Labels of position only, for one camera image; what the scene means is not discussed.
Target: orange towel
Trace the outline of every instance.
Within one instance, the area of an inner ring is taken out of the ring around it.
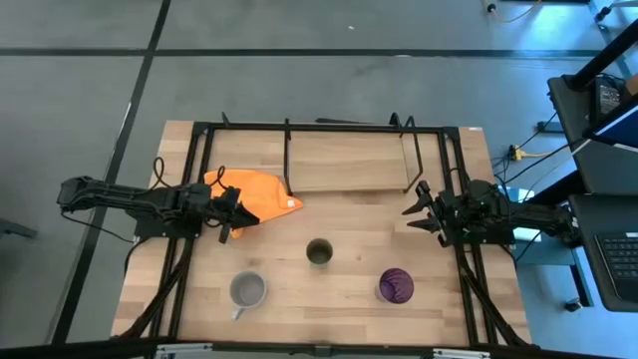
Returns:
[[[206,183],[212,183],[216,179],[217,171],[204,175]],[[239,201],[252,214],[259,217],[259,222],[276,218],[303,207],[301,200],[286,193],[286,188],[277,176],[253,170],[226,169],[220,181],[225,186],[232,185],[241,189]],[[223,192],[223,187],[216,183],[212,186],[210,195],[220,196]],[[243,228],[233,230],[231,232],[232,237],[240,237],[242,230]]]

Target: wooden tabletop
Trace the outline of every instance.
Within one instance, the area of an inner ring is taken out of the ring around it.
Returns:
[[[191,128],[192,122],[166,123],[159,156],[166,162],[168,183],[181,179]],[[468,173],[492,181],[482,129],[460,132]],[[438,140],[419,134],[419,142],[421,180],[436,193],[445,188]],[[434,234],[406,226],[424,212],[401,216],[417,199],[412,189],[407,194],[399,190],[417,173],[412,137],[293,132],[290,144],[290,182],[304,207],[247,228],[226,245],[217,241],[218,229],[204,230],[194,245],[178,338],[468,345],[454,251],[441,248]],[[448,148],[453,167],[452,143]],[[225,165],[281,176],[282,159],[282,132],[218,130],[208,169]],[[334,249],[324,269],[311,267],[305,256],[307,243],[317,237],[328,239]],[[152,238],[132,255],[114,334],[126,330],[155,295],[166,244],[166,238]],[[481,249],[491,299],[529,340],[511,258],[497,246]],[[391,267],[405,269],[415,280],[414,296],[406,304],[375,297],[379,276]],[[248,269],[265,277],[268,295],[260,307],[232,322],[228,286],[236,273]],[[479,338],[485,341],[479,302],[474,300]],[[167,303],[160,333],[167,332],[171,298]]]

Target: gray mug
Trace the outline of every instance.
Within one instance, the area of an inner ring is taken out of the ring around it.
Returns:
[[[254,271],[242,271],[230,282],[230,299],[236,308],[231,319],[239,319],[244,310],[259,306],[266,297],[266,281]]]

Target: black desk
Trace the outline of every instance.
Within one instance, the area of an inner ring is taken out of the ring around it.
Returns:
[[[611,311],[638,312],[638,303],[622,300],[616,296],[604,259],[594,239],[595,234],[605,231],[636,231],[638,229],[638,196],[578,194],[571,195],[569,203],[578,218],[585,253],[603,305]]]
[[[581,139],[589,126],[589,91],[574,92],[562,78],[551,78],[548,84],[550,99],[567,140]],[[540,192],[532,201],[556,204],[567,200],[570,194],[588,192],[638,195],[638,153],[592,141],[574,160],[577,171]]]

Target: purple glass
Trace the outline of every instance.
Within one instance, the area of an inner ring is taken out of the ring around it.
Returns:
[[[379,292],[389,302],[403,304],[415,293],[415,282],[407,271],[390,268],[379,279]]]

